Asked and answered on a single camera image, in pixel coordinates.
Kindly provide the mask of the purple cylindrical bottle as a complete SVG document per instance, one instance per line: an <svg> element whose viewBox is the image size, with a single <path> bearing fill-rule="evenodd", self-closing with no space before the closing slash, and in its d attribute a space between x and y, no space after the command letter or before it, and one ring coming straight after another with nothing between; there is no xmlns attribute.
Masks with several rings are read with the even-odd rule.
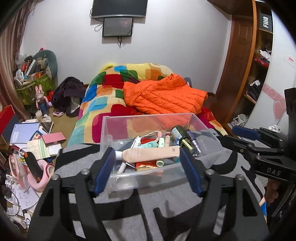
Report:
<svg viewBox="0 0 296 241"><path fill-rule="evenodd" d="M190 142L191 142L191 146L193 147L194 152L197 155L201 154L201 150L200 150L199 144L198 144L198 142L197 142L194 134L189 129L186 130L186 133L189 136L189 139L190 139Z"/></svg>

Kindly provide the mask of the white roll-on stick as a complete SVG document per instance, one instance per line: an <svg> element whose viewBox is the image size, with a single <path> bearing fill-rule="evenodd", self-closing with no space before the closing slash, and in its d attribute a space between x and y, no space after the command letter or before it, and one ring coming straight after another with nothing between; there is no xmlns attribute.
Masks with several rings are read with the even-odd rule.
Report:
<svg viewBox="0 0 296 241"><path fill-rule="evenodd" d="M166 133L164 147L169 147L171 142L171 133Z"/></svg>

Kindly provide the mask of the green basket of clutter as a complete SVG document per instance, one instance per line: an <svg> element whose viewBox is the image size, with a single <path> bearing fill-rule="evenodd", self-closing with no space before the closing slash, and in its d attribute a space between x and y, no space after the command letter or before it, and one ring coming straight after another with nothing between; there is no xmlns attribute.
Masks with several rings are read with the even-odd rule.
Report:
<svg viewBox="0 0 296 241"><path fill-rule="evenodd" d="M42 50L34 56L23 56L21 68L14 76L16 92L24 105L35 103L35 87L41 86L45 95L56 88L58 73L54 52Z"/></svg>

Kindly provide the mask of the beige cosmetic tube white cap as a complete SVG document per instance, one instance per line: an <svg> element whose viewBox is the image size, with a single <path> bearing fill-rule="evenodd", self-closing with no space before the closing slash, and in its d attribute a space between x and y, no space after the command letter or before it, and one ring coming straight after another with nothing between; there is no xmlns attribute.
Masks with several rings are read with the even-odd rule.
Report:
<svg viewBox="0 0 296 241"><path fill-rule="evenodd" d="M179 146L162 148L129 148L124 151L115 151L116 160L128 163L147 162L180 156Z"/></svg>

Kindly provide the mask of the orange puffer jacket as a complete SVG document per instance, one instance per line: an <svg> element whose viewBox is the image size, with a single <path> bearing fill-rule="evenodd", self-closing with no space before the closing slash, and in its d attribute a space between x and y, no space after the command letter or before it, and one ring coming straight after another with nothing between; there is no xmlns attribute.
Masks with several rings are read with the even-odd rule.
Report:
<svg viewBox="0 0 296 241"><path fill-rule="evenodd" d="M208 92L190 87L175 73L161 80L126 82L123 87L125 104L145 114L199 114Z"/></svg>

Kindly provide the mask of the dark clothes pile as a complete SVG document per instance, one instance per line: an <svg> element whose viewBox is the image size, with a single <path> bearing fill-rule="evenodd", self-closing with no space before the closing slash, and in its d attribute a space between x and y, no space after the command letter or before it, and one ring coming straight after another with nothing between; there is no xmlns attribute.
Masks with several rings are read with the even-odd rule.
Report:
<svg viewBox="0 0 296 241"><path fill-rule="evenodd" d="M67 77L54 91L53 107L69 117L76 117L85 96L84 83L75 77Z"/></svg>

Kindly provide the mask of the clear plastic storage box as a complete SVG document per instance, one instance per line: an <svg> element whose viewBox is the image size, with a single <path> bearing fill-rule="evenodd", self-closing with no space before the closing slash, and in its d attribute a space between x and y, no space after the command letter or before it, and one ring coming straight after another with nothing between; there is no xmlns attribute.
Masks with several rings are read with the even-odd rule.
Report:
<svg viewBox="0 0 296 241"><path fill-rule="evenodd" d="M176 146L179 138L171 133L182 126L194 135L188 144L199 150L194 156L211 167L222 153L222 146L215 131L207 128L193 113L105 116L101 130L101 153L108 147L123 152L135 147L147 152L163 145ZM106 191L116 192L143 187L158 186L185 178L178 157L152 160L150 162L123 164L117 157L106 185Z"/></svg>

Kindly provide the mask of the dark green spray bottle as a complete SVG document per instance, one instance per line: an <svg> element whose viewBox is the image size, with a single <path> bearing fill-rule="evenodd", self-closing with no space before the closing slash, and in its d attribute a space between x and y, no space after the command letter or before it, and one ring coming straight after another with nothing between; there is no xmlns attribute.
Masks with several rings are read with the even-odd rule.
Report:
<svg viewBox="0 0 296 241"><path fill-rule="evenodd" d="M185 130L185 128L181 125L174 126L171 129L171 137L175 140L176 144L180 147L186 147L192 154L195 152L193 147L191 146L190 138Z"/></svg>

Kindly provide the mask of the striped curtain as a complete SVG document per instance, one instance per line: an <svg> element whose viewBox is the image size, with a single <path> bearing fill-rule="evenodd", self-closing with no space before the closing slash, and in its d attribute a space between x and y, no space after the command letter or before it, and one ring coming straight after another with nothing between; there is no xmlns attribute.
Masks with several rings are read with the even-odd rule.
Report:
<svg viewBox="0 0 296 241"><path fill-rule="evenodd" d="M1 1L1 9L9 9L1 19L1 105L11 105L20 119L30 114L25 109L14 85L13 71L16 69L16 55L20 51L23 34L33 1Z"/></svg>

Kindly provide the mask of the red gift bag gold text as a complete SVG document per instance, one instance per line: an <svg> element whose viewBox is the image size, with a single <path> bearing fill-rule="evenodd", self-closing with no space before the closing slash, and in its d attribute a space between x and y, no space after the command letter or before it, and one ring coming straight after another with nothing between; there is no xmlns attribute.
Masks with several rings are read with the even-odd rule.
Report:
<svg viewBox="0 0 296 241"><path fill-rule="evenodd" d="M155 168L158 168L158 166L156 165L156 160L147 161L147 162L137 162L135 165L136 171L146 171L146 170L151 170Z"/></svg>

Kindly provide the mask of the cream pen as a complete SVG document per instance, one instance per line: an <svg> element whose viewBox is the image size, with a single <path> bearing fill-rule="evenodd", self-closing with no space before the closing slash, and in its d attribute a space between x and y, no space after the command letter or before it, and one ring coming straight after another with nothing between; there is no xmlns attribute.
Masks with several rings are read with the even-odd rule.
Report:
<svg viewBox="0 0 296 241"><path fill-rule="evenodd" d="M123 162L121 163L121 165L120 165L120 167L119 167L117 173L118 173L118 174L122 174L122 173L124 173L125 169L126 169L126 162L123 161Z"/></svg>

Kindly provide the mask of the grey black fleece blanket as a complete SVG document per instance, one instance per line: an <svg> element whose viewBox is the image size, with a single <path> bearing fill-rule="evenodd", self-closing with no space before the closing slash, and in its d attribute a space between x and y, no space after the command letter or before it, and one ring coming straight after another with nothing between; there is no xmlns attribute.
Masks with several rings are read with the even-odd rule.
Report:
<svg viewBox="0 0 296 241"><path fill-rule="evenodd" d="M76 144L59 151L55 174L71 177L90 168L100 158L99 144ZM212 166L223 176L246 177L259 204L265 202L265 189L258 177L250 172L250 164L241 154L223 148ZM75 234L84 240L75 194L69 194L70 214ZM133 190L107 194L94 199L95 212L111 240L185 240L198 217L202 198L192 192L186 178Z"/></svg>

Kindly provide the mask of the teal tape roll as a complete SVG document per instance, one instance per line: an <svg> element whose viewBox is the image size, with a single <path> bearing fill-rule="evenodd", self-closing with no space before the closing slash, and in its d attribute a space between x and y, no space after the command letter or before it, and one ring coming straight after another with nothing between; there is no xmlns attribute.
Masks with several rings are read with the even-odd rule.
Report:
<svg viewBox="0 0 296 241"><path fill-rule="evenodd" d="M180 157L173 157L173 161L175 163L179 163L180 162Z"/></svg>

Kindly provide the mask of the mint green tube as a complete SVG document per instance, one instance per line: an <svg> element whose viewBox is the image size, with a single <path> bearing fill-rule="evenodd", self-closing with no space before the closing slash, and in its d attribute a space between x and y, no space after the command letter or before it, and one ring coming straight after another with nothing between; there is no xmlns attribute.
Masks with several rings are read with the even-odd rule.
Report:
<svg viewBox="0 0 296 241"><path fill-rule="evenodd" d="M142 148L157 148L158 147L158 143L156 141L150 141L144 144L141 144L140 146L138 146L138 149L142 149Z"/></svg>

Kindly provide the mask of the white card packet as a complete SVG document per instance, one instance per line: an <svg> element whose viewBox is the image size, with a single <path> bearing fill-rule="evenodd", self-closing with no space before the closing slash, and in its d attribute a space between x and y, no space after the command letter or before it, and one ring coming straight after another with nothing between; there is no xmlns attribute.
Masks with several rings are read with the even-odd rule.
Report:
<svg viewBox="0 0 296 241"><path fill-rule="evenodd" d="M141 137L137 136L137 137L133 140L133 142L132 142L130 148L138 148L138 146L140 146L140 144L141 144Z"/></svg>

